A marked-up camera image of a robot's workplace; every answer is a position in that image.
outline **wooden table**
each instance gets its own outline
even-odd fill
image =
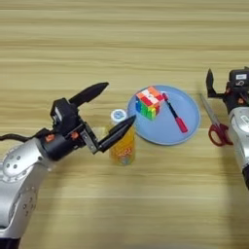
[[[200,104],[211,67],[224,91],[230,70],[248,65],[246,0],[0,1],[0,132],[50,127],[53,100],[92,84],[110,86],[81,115],[95,127],[148,85],[169,84],[199,104],[187,143],[137,138],[137,160],[79,150],[44,182],[23,249],[249,248],[249,194],[232,147],[207,136]],[[222,101],[210,100],[228,122]],[[0,143],[3,156],[13,142]]]

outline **scissor blade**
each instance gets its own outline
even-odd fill
[[[202,94],[200,94],[200,98],[202,100],[202,103],[203,103],[203,105],[204,105],[204,107],[206,109],[206,112],[207,112],[207,114],[208,114],[208,116],[209,116],[212,124],[219,125],[220,122],[219,122],[218,118],[216,117],[214,111],[212,110],[212,108],[210,107],[210,105],[207,103],[206,99],[203,97]]]

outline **black cable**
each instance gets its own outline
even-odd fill
[[[21,135],[12,134],[12,133],[0,136],[0,141],[4,141],[4,140],[17,140],[19,142],[25,143],[29,139],[30,139],[30,137],[21,136]]]
[[[22,136],[22,135],[13,134],[13,133],[5,134],[5,135],[0,136],[0,141],[4,141],[4,140],[16,140],[16,141],[25,143],[26,141],[28,141],[28,140],[30,140],[30,139],[32,139],[34,137],[41,138],[43,136],[47,136],[47,135],[50,135],[50,134],[53,134],[53,130],[48,130],[46,128],[43,128],[43,129],[39,130],[33,136]]]

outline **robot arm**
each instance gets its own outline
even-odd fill
[[[53,129],[42,129],[33,137],[5,135],[24,142],[12,149],[0,163],[0,248],[16,249],[35,209],[40,186],[53,169],[53,162],[74,150],[88,146],[95,154],[105,152],[124,137],[135,117],[123,121],[97,141],[89,125],[78,115],[78,107],[98,96],[107,84],[96,84],[69,101],[53,103]]]
[[[230,115],[229,135],[235,157],[249,189],[249,68],[232,70],[224,93],[213,89],[213,74],[206,77],[208,97],[221,98]]]

